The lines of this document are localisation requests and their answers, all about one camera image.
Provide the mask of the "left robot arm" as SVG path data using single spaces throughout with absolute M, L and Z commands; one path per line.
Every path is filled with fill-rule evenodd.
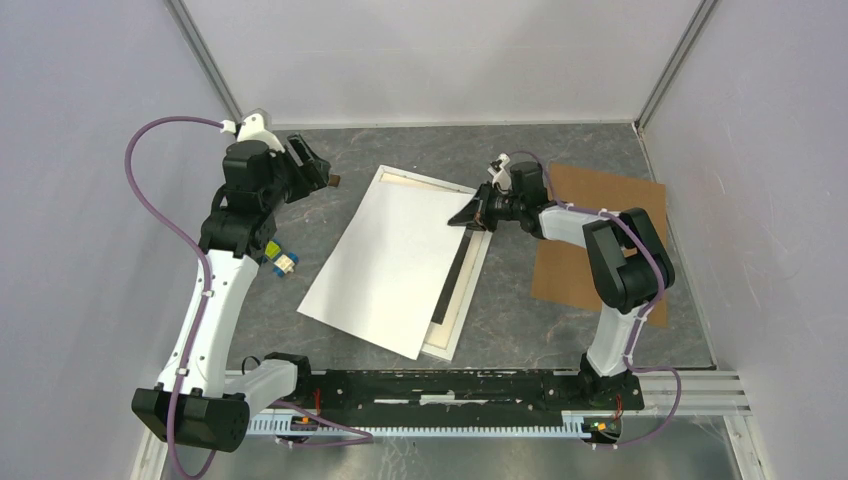
M 299 134 L 240 133 L 226 149 L 224 183 L 216 191 L 199 241 L 197 280 L 183 326 L 153 386 L 139 387 L 131 410 L 160 440 L 233 452 L 250 421 L 277 400 L 306 405 L 314 394 L 303 355 L 272 352 L 235 380 L 226 357 L 247 291 L 276 233 L 278 206 L 338 180 L 328 161 Z

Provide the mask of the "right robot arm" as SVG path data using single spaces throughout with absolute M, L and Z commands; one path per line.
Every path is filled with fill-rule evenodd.
M 590 209 L 563 201 L 538 162 L 490 165 L 491 180 L 449 220 L 452 227 L 493 232 L 513 221 L 540 240 L 585 250 L 600 320 L 577 375 L 580 400 L 602 408 L 626 392 L 636 342 L 648 316 L 675 281 L 675 272 L 648 213 Z

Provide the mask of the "sunset landscape photo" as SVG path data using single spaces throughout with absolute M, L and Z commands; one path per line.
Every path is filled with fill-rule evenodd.
M 470 199 L 378 174 L 298 313 L 417 359 L 464 235 L 448 221 Z

